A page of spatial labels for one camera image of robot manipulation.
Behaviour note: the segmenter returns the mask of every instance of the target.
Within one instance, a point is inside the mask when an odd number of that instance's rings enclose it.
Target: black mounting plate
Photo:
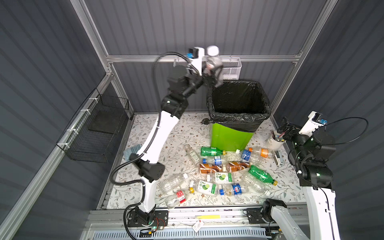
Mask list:
[[[127,216],[127,218],[128,218],[128,222],[127,222],[128,227],[147,227],[147,226],[143,226],[141,223],[138,222],[137,215],[136,215],[136,212],[134,210],[130,212],[130,214]],[[159,227],[167,226],[168,225],[168,210],[155,210],[154,218],[158,218]],[[154,220],[152,222],[152,224],[148,227],[153,227],[153,226],[155,226],[155,227],[157,226],[156,220]]]
[[[262,213],[261,213],[262,210],[263,210],[263,207],[259,207],[255,209],[245,209],[245,211],[247,212],[249,224],[269,223],[263,219]]]

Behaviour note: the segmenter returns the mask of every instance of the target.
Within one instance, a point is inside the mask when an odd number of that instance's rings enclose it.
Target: black trash bag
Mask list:
[[[219,123],[243,132],[255,132],[271,115],[269,99],[261,84],[252,80],[224,81],[207,93],[207,107],[211,119],[202,124]]]

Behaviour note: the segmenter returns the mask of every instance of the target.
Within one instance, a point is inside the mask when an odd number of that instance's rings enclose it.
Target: green trash can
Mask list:
[[[211,147],[244,149],[260,124],[271,115],[269,100],[261,84],[253,80],[225,81],[207,94],[211,119]]]

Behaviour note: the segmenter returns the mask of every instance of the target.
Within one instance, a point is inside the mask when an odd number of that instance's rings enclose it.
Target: green plastic bottle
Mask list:
[[[227,154],[225,150],[220,150],[215,147],[201,147],[200,155],[205,156],[219,156]]]
[[[269,173],[259,169],[255,165],[251,165],[248,172],[262,182],[273,184],[274,186],[277,185],[277,181],[274,180]]]

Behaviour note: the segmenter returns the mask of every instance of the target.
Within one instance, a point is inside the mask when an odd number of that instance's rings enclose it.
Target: white cup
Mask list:
[[[273,131],[273,134],[274,135],[280,135],[279,133],[277,133],[277,131]],[[265,142],[265,146],[269,149],[272,149],[272,150],[278,150],[279,148],[281,148],[281,146],[283,145],[284,142],[278,142],[276,141],[275,139],[273,139],[272,136],[270,136],[268,138],[268,140]]]

